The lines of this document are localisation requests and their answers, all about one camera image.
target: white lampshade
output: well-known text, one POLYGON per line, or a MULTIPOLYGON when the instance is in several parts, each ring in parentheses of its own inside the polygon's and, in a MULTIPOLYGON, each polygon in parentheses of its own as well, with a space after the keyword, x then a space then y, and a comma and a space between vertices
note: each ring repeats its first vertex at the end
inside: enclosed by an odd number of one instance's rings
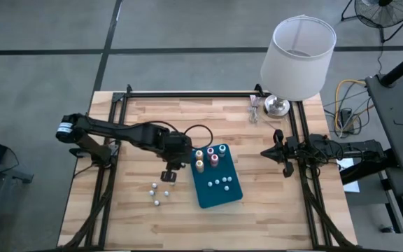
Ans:
POLYGON ((318 18, 305 15, 282 21, 274 30, 260 71, 275 96, 301 101, 318 94, 326 79, 337 35, 318 18))

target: gray floor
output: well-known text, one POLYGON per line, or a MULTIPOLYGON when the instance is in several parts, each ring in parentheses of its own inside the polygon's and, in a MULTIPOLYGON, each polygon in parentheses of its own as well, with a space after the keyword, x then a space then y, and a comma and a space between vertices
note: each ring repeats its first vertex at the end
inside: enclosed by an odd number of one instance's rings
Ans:
MULTIPOLYGON (((336 30, 338 46, 379 46, 376 29, 358 20, 339 22, 347 0, 124 0, 112 48, 268 46, 272 29, 295 15, 311 15, 336 30)), ((0 0, 0 50, 102 49, 115 0, 0 0)), ((353 8, 347 15, 353 14, 353 8)), ((387 29, 390 34, 393 28, 387 29)), ((403 29, 387 46, 403 46, 403 29)), ((379 52, 335 52, 321 92, 334 101, 340 80, 373 75, 379 52)), ((111 55, 102 90, 249 90, 259 80, 263 53, 111 55)), ((0 56, 0 143, 10 146, 30 185, 14 183, 0 220, 0 251, 53 248, 68 196, 75 159, 55 139, 66 113, 85 112, 100 55, 0 56)), ((384 52, 382 72, 403 60, 384 52)), ((362 90, 355 86, 352 93, 362 90)), ((356 108, 362 94, 344 105, 356 108)), ((385 147, 376 111, 358 136, 385 147)), ((381 234, 389 224, 384 206, 350 206, 359 244, 403 251, 403 234, 381 234)))

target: wooden table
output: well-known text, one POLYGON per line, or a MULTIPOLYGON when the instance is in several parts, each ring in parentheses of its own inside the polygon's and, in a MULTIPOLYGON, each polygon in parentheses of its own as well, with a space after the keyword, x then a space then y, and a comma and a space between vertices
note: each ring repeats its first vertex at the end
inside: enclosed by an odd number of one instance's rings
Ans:
MULTIPOLYGON (((112 94, 94 94, 90 109, 92 118, 108 120, 112 94)), ((294 174, 284 178, 283 165, 260 155, 261 151, 274 145, 274 128, 282 129, 287 137, 292 136, 290 121, 288 117, 270 119, 260 107, 259 122, 251 124, 249 106, 247 98, 130 98, 125 124, 165 120, 180 131, 199 123, 210 127, 214 134, 213 144, 226 143, 231 148, 243 199, 201 209, 190 169, 177 172, 175 186, 163 183, 160 174, 165 163, 153 153, 124 142, 120 149, 105 249, 310 249, 297 163, 293 162, 294 174), (152 182, 158 184, 155 198, 161 201, 160 206, 155 206, 148 194, 152 182), (165 190, 170 196, 164 196, 165 190)), ((304 101, 304 107, 310 132, 329 134, 320 95, 304 101)), ((295 109, 298 132, 302 134, 297 111, 295 109)), ((188 134, 195 146, 209 141, 205 129, 194 128, 188 134)), ((102 143, 102 138, 95 139, 102 143)), ((76 172, 89 164, 89 159, 79 160, 76 172)), ((67 243, 87 218, 96 177, 97 168, 91 168, 73 180, 58 245, 67 243)), ((328 214, 346 238, 356 244, 335 165, 321 167, 320 184, 328 214)), ((316 227, 322 241, 317 215, 316 227)), ((98 232, 96 225, 94 241, 97 241, 98 232)))

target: silver lamp base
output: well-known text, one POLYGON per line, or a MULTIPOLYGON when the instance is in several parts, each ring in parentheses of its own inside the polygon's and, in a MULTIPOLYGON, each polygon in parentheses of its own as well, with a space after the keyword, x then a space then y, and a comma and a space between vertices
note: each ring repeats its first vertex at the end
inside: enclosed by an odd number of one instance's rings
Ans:
POLYGON ((274 95, 265 99, 264 111, 270 118, 281 118, 288 113, 289 109, 288 100, 277 98, 274 95))

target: teal pegboard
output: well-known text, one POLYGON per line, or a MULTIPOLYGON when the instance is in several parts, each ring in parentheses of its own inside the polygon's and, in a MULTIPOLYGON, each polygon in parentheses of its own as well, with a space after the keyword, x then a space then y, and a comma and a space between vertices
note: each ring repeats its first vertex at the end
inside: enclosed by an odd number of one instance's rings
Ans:
MULTIPOLYGON (((211 146, 214 149, 215 154, 219 154, 219 146, 211 146)), ((239 183, 239 178, 236 175, 236 169, 234 168, 234 163, 232 160, 231 152, 229 151, 229 146, 226 146, 225 156, 220 157, 217 167, 212 167, 208 153, 206 152, 208 148, 203 148, 203 163, 204 171, 199 173, 197 168, 195 168, 195 150, 192 152, 191 157, 191 169, 192 175, 194 176, 195 190, 197 191, 197 198, 199 200, 199 206, 203 209, 208 207, 214 207, 219 204, 224 204, 228 202, 233 202, 240 200, 243 197, 241 185, 239 183), (222 178, 231 177, 231 182, 223 182, 222 178), (216 185, 214 181, 218 179, 219 184, 216 185)))

